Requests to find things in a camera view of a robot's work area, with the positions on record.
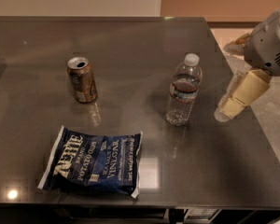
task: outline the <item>table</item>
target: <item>table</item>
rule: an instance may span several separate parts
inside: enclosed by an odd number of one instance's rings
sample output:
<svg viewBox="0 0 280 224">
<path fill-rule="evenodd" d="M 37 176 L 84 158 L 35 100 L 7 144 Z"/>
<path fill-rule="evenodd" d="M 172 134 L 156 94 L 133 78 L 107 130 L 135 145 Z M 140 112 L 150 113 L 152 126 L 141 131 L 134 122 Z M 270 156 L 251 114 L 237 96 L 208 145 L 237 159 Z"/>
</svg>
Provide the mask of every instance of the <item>table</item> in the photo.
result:
<svg viewBox="0 0 280 224">
<path fill-rule="evenodd" d="M 174 127 L 164 119 L 169 83 L 190 52 L 203 83 L 189 125 Z M 73 97 L 74 56 L 93 66 L 94 103 Z M 214 118 L 231 75 L 204 18 L 0 17 L 0 204 L 280 209 L 280 163 L 252 110 Z M 37 189 L 62 125 L 142 131 L 138 198 Z"/>
</svg>

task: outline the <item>bottle label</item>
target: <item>bottle label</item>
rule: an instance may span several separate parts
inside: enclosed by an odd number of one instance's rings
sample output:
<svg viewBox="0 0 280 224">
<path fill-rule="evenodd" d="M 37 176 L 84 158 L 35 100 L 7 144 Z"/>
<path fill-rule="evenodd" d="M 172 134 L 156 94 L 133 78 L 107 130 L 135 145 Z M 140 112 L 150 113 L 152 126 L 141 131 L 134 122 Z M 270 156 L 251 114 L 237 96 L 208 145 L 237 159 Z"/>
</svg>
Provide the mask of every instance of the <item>bottle label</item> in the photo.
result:
<svg viewBox="0 0 280 224">
<path fill-rule="evenodd" d="M 198 89 L 194 91 L 182 91 L 174 83 L 171 83 L 169 92 L 170 95 L 177 101 L 182 103 L 191 103 L 193 100 L 195 100 Z"/>
</svg>

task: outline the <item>floor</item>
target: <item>floor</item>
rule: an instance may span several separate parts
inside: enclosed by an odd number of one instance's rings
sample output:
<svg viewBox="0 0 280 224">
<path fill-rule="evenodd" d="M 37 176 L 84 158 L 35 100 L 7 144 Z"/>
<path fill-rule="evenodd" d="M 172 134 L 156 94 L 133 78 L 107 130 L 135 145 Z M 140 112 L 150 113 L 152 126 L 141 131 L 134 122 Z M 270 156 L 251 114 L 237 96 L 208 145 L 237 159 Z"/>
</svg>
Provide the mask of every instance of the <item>floor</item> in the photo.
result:
<svg viewBox="0 0 280 224">
<path fill-rule="evenodd" d="M 231 66 L 231 70 L 233 71 L 233 73 L 235 73 L 237 69 L 249 69 L 249 65 L 244 63 L 243 57 L 230 56 L 228 53 L 226 53 L 223 50 L 223 48 L 226 44 L 234 41 L 239 36 L 244 35 L 246 33 L 251 33 L 251 31 L 252 31 L 252 29 L 219 29 L 219 28 L 212 29 L 212 33 L 213 33 L 218 45 L 220 46 L 221 50 L 223 51 L 229 65 Z M 280 83 L 280 78 L 275 78 L 272 82 L 275 82 L 274 84 L 272 84 L 272 86 L 274 86 L 276 88 L 276 85 Z M 262 102 L 259 102 L 259 103 L 269 104 L 270 102 L 272 102 L 272 100 L 277 100 L 276 97 L 273 97 L 273 98 L 274 99 L 272 99 L 270 94 L 268 94 L 266 97 L 263 97 Z M 252 109 L 256 113 L 259 123 L 262 126 L 262 128 L 265 131 L 272 130 L 271 132 L 266 132 L 266 134 L 267 134 L 267 137 L 268 137 L 270 143 L 272 144 L 272 147 L 273 147 L 274 152 L 276 153 L 276 156 L 278 157 L 278 159 L 280 161 L 280 146 L 278 146 L 278 144 L 280 143 L 280 136 L 276 137 L 276 134 L 273 131 L 273 129 L 270 129 L 271 126 L 276 125 L 276 123 L 272 124 L 271 122 L 268 122 L 268 120 L 262 115 L 262 111 L 259 110 L 258 105 L 261 105 L 261 104 L 252 105 Z M 278 114 L 278 115 L 274 114 L 273 117 L 275 119 L 277 119 L 277 118 L 279 118 L 279 115 L 280 114 Z"/>
</svg>

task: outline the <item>snack packet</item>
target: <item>snack packet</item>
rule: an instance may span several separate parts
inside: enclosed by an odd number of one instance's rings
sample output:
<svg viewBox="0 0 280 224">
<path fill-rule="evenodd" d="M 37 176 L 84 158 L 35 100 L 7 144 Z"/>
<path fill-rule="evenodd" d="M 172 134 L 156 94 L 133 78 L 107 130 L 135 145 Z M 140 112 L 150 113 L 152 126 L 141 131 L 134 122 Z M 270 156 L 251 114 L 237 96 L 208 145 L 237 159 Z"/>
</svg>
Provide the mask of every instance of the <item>snack packet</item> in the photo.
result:
<svg viewBox="0 0 280 224">
<path fill-rule="evenodd" d="M 90 192 L 118 192 L 136 198 L 141 138 L 142 133 L 87 135 L 62 126 L 38 188 L 51 190 L 66 186 Z"/>
</svg>

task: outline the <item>orange wall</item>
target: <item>orange wall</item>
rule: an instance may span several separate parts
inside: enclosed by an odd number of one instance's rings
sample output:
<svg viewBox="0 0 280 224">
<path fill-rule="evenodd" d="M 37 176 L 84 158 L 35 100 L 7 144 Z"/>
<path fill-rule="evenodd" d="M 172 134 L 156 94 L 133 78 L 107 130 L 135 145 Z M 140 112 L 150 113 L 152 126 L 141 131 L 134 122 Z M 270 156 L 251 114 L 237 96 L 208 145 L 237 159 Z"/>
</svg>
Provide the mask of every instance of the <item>orange wall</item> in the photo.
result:
<svg viewBox="0 0 280 224">
<path fill-rule="evenodd" d="M 161 0 L 162 16 L 205 17 L 207 21 L 262 21 L 280 0 Z"/>
</svg>

